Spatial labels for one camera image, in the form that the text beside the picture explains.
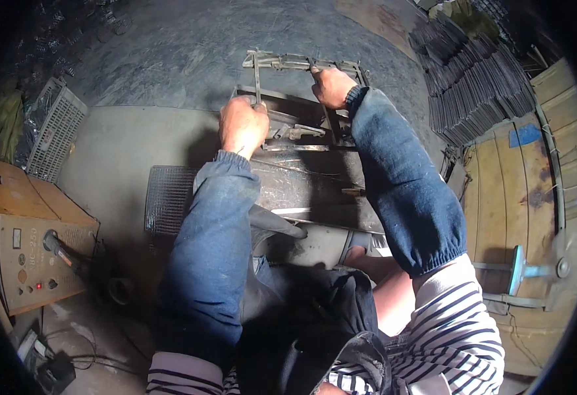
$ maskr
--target person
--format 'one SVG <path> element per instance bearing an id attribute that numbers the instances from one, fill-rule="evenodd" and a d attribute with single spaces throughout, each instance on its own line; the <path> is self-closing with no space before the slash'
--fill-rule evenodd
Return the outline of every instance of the person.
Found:
<path id="1" fill-rule="evenodd" d="M 220 112 L 222 148 L 196 176 L 160 285 L 147 393 L 497 393 L 504 350 L 466 254 L 458 199 L 381 91 L 337 69 L 312 72 L 316 98 L 348 110 L 367 198 L 393 257 L 353 246 L 331 271 L 272 271 L 258 259 L 255 275 L 279 302 L 272 319 L 244 324 L 249 212 L 260 194 L 249 159 L 269 118 L 264 103 L 231 99 Z M 391 355 L 377 332 L 404 328 L 403 352 Z"/>

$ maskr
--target white plastic basket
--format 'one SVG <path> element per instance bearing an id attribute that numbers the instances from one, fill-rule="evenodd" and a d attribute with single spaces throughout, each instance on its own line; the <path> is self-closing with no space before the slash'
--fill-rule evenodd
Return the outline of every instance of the white plastic basket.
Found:
<path id="1" fill-rule="evenodd" d="M 56 183 L 58 174 L 88 107 L 70 91 L 64 83 L 50 78 L 40 93 L 60 89 L 56 100 L 45 118 L 40 135 L 29 155 L 25 172 L 33 177 Z"/>

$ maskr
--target leg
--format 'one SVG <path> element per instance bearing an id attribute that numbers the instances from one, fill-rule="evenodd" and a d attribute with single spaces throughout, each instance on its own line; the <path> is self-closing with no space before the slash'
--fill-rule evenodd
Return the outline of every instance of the leg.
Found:
<path id="1" fill-rule="evenodd" d="M 399 334 L 411 321 L 415 309 L 409 275 L 394 258 L 368 257 L 361 246 L 348 251 L 344 265 L 360 269 L 376 283 L 373 294 L 378 328 L 388 336 Z"/>

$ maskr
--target right hand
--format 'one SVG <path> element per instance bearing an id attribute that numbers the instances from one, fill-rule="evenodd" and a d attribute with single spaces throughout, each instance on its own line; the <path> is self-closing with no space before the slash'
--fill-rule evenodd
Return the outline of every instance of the right hand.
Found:
<path id="1" fill-rule="evenodd" d="M 347 109 L 345 99 L 352 88 L 358 85 L 346 73 L 339 69 L 310 69 L 317 83 L 312 86 L 312 93 L 321 104 L 332 110 Z"/>
<path id="2" fill-rule="evenodd" d="M 269 132 L 266 103 L 261 102 L 251 108 L 248 97 L 234 97 L 220 109 L 218 124 L 222 149 L 243 156 L 248 161 Z"/>

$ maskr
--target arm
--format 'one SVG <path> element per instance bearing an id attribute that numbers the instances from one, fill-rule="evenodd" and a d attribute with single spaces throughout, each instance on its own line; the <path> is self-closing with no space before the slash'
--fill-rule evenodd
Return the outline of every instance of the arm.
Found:
<path id="1" fill-rule="evenodd" d="M 223 149 L 194 180 L 194 200 L 159 286 L 153 323 L 158 352 L 148 391 L 222 388 L 242 332 L 239 304 L 251 254 L 249 210 L 260 193 L 249 158 L 268 125 L 266 107 L 251 108 L 248 99 L 232 99 L 221 109 Z"/>
<path id="2" fill-rule="evenodd" d="M 395 385 L 443 374 L 454 394 L 498 391 L 504 351 L 466 254 L 465 218 L 455 194 L 381 91 L 333 69 L 315 75 L 317 99 L 348 109 L 367 198 L 393 257 L 413 281 L 412 332 L 408 351 L 392 364 Z"/>

